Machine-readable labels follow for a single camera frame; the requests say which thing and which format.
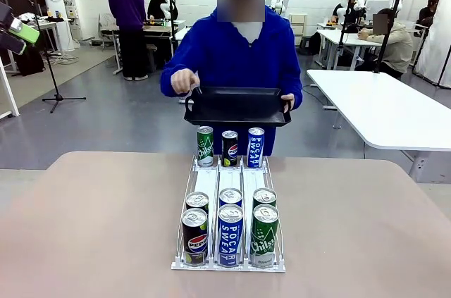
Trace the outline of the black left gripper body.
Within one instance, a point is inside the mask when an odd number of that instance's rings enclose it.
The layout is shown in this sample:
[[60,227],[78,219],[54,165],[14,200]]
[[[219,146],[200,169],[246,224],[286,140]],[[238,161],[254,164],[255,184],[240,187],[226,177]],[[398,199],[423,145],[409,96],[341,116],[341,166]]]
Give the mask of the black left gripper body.
[[14,16],[12,14],[12,8],[3,2],[0,2],[0,25],[1,29],[9,31],[11,25],[14,22]]

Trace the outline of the person's right hand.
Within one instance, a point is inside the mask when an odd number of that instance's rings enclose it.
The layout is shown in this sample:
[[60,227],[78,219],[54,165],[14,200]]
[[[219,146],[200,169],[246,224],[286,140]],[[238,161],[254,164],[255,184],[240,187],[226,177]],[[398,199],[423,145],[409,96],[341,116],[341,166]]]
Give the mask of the person's right hand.
[[199,77],[188,68],[178,70],[171,76],[171,86],[177,95],[187,94],[191,91],[192,86],[199,85]]

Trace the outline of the person's left hand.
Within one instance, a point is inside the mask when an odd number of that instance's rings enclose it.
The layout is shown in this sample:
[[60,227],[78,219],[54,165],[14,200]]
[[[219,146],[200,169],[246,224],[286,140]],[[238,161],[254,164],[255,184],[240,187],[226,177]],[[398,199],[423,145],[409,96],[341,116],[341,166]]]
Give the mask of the person's left hand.
[[281,100],[283,101],[284,104],[284,109],[283,109],[283,113],[287,113],[291,110],[293,110],[293,107],[295,105],[295,96],[292,93],[286,94],[286,95],[282,95]]

